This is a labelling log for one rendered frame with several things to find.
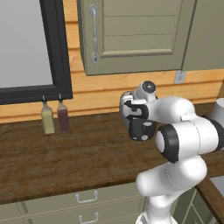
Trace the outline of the black framed window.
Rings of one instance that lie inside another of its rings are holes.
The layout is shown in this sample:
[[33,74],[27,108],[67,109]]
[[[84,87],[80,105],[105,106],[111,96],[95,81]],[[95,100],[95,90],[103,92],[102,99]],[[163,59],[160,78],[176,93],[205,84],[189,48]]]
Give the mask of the black framed window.
[[62,0],[0,0],[0,105],[72,97]]

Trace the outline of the grey wall socket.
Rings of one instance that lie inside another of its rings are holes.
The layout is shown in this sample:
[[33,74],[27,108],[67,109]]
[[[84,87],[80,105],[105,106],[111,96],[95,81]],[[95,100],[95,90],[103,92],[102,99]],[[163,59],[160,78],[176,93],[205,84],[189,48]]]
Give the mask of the grey wall socket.
[[186,78],[186,71],[177,70],[175,73],[175,84],[183,84]]

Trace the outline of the olive plain wall cupboard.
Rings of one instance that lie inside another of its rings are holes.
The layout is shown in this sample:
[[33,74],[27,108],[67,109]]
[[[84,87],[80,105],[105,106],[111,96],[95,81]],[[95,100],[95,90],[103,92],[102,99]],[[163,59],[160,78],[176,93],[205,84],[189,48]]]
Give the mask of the olive plain wall cupboard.
[[224,69],[224,0],[196,0],[184,71]]

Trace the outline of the yellow-green bottle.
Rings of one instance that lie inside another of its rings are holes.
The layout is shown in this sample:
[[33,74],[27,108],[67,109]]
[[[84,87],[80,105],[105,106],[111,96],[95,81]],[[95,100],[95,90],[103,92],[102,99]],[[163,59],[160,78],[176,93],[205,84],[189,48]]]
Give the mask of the yellow-green bottle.
[[53,122],[53,110],[47,105],[47,102],[43,102],[43,108],[41,110],[42,123],[46,134],[52,134],[55,132]]

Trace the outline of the silver and black toaster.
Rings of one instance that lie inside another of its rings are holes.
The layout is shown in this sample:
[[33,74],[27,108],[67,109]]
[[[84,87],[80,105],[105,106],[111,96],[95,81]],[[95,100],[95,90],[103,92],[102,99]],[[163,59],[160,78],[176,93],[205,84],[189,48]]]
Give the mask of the silver and black toaster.
[[120,98],[119,113],[122,121],[129,132],[131,139],[135,141],[147,141],[154,136],[157,124],[147,119],[127,119],[124,117],[124,103],[132,101],[133,104],[145,104],[145,100],[135,101],[134,92],[125,92]]

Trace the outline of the large olive drawer front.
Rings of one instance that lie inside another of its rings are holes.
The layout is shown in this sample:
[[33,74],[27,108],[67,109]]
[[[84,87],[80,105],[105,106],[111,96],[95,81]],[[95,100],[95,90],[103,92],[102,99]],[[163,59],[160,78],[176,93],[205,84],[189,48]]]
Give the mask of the large olive drawer front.
[[[98,199],[87,204],[79,204],[75,198],[75,194],[92,194],[93,191],[98,192]],[[115,185],[109,187],[87,190],[83,192],[73,192],[61,194],[57,196],[46,197],[42,199],[31,199],[21,202],[22,211],[25,214],[41,214],[53,211],[62,211],[72,208],[96,206],[101,203],[108,203],[117,200],[126,200],[133,197],[143,197],[137,191],[135,183]]]

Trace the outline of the olive wall cupboard door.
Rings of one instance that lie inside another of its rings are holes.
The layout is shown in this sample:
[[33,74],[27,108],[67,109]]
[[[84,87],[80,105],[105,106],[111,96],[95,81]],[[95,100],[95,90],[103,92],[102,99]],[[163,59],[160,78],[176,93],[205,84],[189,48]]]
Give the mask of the olive wall cupboard door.
[[[98,61],[93,63],[97,7]],[[195,0],[77,0],[80,52],[87,75],[179,70]]]

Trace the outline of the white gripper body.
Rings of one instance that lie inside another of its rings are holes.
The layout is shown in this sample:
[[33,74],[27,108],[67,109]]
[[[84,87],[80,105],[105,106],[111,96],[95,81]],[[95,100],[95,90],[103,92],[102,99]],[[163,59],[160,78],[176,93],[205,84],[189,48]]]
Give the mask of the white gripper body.
[[124,103],[124,117],[127,119],[147,119],[149,110],[145,104],[133,104],[132,101]]

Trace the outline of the dark red bottle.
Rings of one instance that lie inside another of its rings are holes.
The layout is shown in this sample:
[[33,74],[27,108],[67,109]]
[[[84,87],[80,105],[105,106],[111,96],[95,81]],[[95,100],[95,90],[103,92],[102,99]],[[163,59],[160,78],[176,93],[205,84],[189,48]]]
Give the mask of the dark red bottle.
[[59,121],[59,131],[68,132],[70,130],[69,121],[68,121],[68,112],[67,112],[67,107],[64,105],[62,100],[59,100],[57,113],[58,113],[58,121]]

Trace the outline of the grey sink basin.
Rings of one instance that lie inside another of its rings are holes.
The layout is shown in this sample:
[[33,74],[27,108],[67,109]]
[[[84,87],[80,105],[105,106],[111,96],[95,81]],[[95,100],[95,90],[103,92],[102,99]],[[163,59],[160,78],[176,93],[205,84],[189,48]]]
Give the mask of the grey sink basin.
[[211,182],[224,197],[224,175],[210,178]]

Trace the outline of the olive base cupboard door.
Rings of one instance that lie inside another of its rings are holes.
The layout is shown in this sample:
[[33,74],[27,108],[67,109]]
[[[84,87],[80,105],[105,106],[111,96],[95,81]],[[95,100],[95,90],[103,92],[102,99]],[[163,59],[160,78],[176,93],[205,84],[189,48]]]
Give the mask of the olive base cupboard door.
[[172,217],[178,224],[219,224],[195,188],[178,198]]

